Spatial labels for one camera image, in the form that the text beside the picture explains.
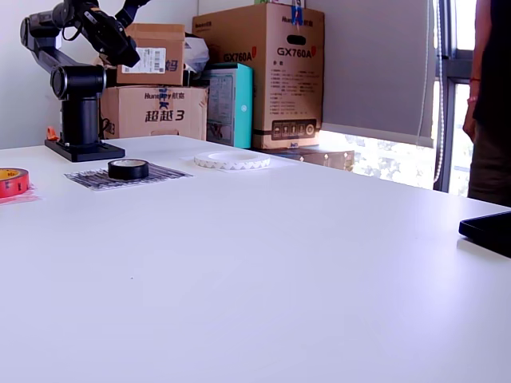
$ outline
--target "black robotic arm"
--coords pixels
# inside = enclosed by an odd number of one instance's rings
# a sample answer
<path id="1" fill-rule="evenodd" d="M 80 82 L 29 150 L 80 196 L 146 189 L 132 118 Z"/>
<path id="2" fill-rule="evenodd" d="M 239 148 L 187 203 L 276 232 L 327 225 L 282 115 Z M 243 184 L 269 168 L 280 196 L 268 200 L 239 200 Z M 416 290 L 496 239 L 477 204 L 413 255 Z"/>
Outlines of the black robotic arm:
<path id="1" fill-rule="evenodd" d="M 98 104 L 104 92 L 106 71 L 100 65 L 84 65 L 57 49 L 57 37 L 75 27 L 110 65 L 133 67 L 140 57 L 135 41 L 125 28 L 133 23 L 138 9 L 150 0 L 126 0 L 113 18 L 97 0 L 64 0 L 46 12 L 32 14 L 22 23 L 22 44 L 36 62 L 50 73 L 53 92 L 62 100 L 62 133 L 59 141 L 46 141 L 68 160 L 82 162 L 125 156 L 122 149 L 98 139 Z"/>

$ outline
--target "red tape roll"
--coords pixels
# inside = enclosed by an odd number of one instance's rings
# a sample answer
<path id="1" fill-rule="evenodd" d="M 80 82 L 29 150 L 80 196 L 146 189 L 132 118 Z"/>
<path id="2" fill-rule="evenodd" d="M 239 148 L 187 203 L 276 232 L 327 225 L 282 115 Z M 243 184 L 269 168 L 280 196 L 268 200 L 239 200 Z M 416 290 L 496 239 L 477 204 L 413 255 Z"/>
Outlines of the red tape roll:
<path id="1" fill-rule="evenodd" d="M 23 169 L 0 168 L 0 198 L 14 197 L 29 190 L 29 173 Z"/>

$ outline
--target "tape roll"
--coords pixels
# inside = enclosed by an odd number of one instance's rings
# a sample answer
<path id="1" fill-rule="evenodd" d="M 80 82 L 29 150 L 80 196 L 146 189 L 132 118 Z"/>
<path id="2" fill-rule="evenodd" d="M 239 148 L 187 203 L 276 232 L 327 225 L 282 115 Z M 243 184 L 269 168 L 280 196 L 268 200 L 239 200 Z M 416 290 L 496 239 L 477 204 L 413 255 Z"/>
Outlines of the tape roll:
<path id="1" fill-rule="evenodd" d="M 29 190 L 29 173 L 23 169 L 0 168 L 0 198 L 14 197 Z"/>
<path id="2" fill-rule="evenodd" d="M 195 164 L 202 168 L 219 170 L 252 170 L 270 166 L 269 156 L 254 152 L 210 152 L 195 157 Z"/>
<path id="3" fill-rule="evenodd" d="M 109 163 L 109 177 L 133 181 L 149 177 L 149 162 L 143 160 L 115 160 Z"/>

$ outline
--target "black shorts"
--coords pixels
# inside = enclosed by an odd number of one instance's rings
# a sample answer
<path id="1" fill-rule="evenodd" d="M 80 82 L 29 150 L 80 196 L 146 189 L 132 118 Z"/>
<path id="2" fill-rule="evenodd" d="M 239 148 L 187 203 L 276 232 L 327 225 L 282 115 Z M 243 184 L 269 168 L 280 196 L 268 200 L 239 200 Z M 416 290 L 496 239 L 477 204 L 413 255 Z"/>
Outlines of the black shorts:
<path id="1" fill-rule="evenodd" d="M 469 198 L 511 207 L 511 141 L 477 127 Z"/>

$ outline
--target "black electrical tape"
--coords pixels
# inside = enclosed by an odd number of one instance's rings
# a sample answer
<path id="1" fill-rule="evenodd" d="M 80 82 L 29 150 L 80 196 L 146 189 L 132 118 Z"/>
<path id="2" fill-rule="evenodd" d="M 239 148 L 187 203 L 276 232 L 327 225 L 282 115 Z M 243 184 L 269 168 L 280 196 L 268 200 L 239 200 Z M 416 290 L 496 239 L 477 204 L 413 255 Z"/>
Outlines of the black electrical tape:
<path id="1" fill-rule="evenodd" d="M 149 177 L 149 162 L 142 160 L 116 160 L 109 163 L 109 177 L 133 181 Z"/>

